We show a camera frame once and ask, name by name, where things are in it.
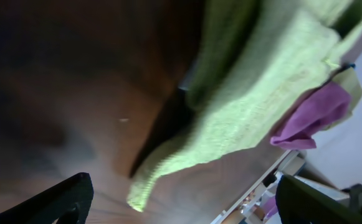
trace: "dark wooden surface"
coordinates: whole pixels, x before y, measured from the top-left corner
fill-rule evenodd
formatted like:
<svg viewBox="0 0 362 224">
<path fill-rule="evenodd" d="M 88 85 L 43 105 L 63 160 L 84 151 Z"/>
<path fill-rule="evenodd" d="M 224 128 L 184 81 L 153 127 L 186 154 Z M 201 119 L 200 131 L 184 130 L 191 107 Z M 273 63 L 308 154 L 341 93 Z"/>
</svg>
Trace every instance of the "dark wooden surface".
<svg viewBox="0 0 362 224">
<path fill-rule="evenodd" d="M 177 119 L 201 15 L 192 0 L 0 1 L 0 212 L 78 172 L 95 189 L 88 223 L 210 223 L 240 197 L 282 150 L 167 175 L 143 213 L 125 200 L 146 142 Z"/>
</svg>

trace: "black object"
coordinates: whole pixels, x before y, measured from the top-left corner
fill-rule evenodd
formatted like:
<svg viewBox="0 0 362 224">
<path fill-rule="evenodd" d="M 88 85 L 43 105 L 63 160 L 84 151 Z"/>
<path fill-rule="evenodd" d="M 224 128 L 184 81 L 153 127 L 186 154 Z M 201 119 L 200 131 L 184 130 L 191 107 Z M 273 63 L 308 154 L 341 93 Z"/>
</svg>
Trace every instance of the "black object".
<svg viewBox="0 0 362 224">
<path fill-rule="evenodd" d="M 362 188 L 354 190 L 352 203 L 360 190 Z M 279 182 L 276 204 L 283 224 L 362 223 L 362 214 L 357 210 L 350 210 L 290 175 L 283 176 Z"/>
<path fill-rule="evenodd" d="M 91 178 L 79 173 L 0 213 L 0 224 L 84 224 L 92 199 Z"/>
</svg>

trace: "purple towel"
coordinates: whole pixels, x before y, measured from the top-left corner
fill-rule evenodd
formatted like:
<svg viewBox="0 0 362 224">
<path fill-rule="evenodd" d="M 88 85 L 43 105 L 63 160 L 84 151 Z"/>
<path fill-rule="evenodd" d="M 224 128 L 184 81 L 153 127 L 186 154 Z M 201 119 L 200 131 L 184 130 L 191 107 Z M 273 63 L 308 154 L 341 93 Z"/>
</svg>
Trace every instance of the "purple towel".
<svg viewBox="0 0 362 224">
<path fill-rule="evenodd" d="M 314 149 L 311 138 L 348 112 L 351 96 L 341 86 L 330 82 L 314 92 L 294 111 L 291 117 L 270 138 L 282 149 Z"/>
</svg>

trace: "light green cloth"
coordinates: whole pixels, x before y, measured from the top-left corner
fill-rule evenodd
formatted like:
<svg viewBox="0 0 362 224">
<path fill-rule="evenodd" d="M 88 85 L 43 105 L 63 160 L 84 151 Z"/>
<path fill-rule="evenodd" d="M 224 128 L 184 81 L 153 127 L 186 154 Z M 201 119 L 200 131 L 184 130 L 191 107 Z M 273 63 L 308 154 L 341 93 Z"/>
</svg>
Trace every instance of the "light green cloth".
<svg viewBox="0 0 362 224">
<path fill-rule="evenodd" d="M 305 91 L 321 86 L 362 33 L 362 0 L 208 0 L 190 127 L 134 176 L 142 211 L 156 180 L 255 147 Z"/>
</svg>

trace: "wooden table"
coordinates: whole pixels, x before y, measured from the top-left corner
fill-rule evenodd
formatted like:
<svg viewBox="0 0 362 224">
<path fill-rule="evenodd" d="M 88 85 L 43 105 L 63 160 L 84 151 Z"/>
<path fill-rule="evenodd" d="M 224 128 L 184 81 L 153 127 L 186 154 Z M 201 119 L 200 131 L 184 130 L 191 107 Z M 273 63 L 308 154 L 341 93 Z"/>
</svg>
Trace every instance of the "wooden table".
<svg viewBox="0 0 362 224">
<path fill-rule="evenodd" d="M 88 172 L 88 223 L 210 223 L 254 185 L 283 154 L 267 141 L 160 178 L 143 213 L 126 204 L 182 111 L 202 4 L 0 1 L 0 212 Z"/>
</svg>

